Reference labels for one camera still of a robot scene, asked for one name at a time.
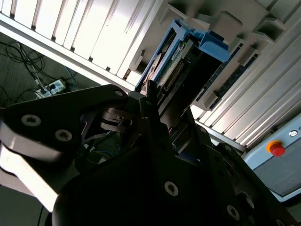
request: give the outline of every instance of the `blue bracket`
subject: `blue bracket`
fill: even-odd
[[[180,41],[184,41],[189,34],[199,39],[198,48],[201,51],[218,59],[221,62],[225,62],[229,59],[230,53],[228,52],[228,46],[225,43],[223,43],[223,38],[221,36],[219,36],[214,32],[205,32],[205,31],[190,29],[183,21],[174,20],[171,23],[167,33],[165,34],[164,39],[161,41],[159,47],[157,48],[154,56],[152,57],[151,61],[147,65],[146,69],[144,70],[141,79],[136,86],[135,89],[136,91],[138,92],[141,91],[143,81],[145,80],[157,56],[161,53],[163,45],[165,44],[165,41],[167,40],[169,33],[171,32],[172,29],[176,33],[176,36],[172,41],[172,43],[170,44],[167,52],[161,59],[161,62],[159,63],[152,80],[157,81],[159,79],[161,72],[163,71],[164,67],[168,63],[168,60],[172,57],[173,53],[176,51]]]

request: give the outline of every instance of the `red button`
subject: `red button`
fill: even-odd
[[[269,151],[272,153],[273,156],[280,157],[285,153],[285,148],[282,147],[281,143],[276,143],[271,145]]]

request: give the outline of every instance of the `emergency stop button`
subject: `emergency stop button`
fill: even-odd
[[[279,141],[273,141],[268,144],[267,150],[275,157],[280,157],[285,153],[285,148],[282,146],[282,143]]]

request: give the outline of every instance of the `screw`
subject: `screw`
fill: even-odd
[[[230,151],[230,152],[232,151],[232,149],[231,149],[229,146],[227,146],[227,145],[225,146],[225,148],[226,148],[228,151]]]
[[[279,219],[277,219],[276,222],[277,222],[278,226],[285,226],[285,225],[283,224],[283,222],[282,222],[281,220],[279,220]]]
[[[123,96],[123,93],[120,92],[120,91],[118,91],[118,90],[116,90],[115,93],[116,93],[118,96],[121,96],[121,97]]]
[[[59,141],[69,141],[72,139],[72,134],[65,129],[59,129],[57,132],[55,132],[55,137]]]
[[[38,126],[41,124],[41,119],[34,114],[26,114],[21,118],[21,122],[25,126]]]
[[[292,130],[292,131],[289,133],[290,137],[294,137],[294,136],[296,136],[297,134],[298,134],[298,131],[296,131],[296,130]]]
[[[227,212],[228,214],[233,218],[235,219],[236,221],[239,221],[240,220],[240,215],[239,215],[239,212],[231,205],[228,205],[227,206]]]
[[[172,196],[177,196],[179,194],[178,187],[170,181],[165,182],[164,184],[165,191]]]

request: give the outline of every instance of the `power outlet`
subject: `power outlet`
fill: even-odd
[[[64,89],[66,89],[66,86],[65,86],[65,82],[59,79],[48,84],[47,86],[45,86],[45,88],[48,90],[47,92],[41,89],[36,91],[36,95],[39,99],[50,97],[59,92],[62,92]]]

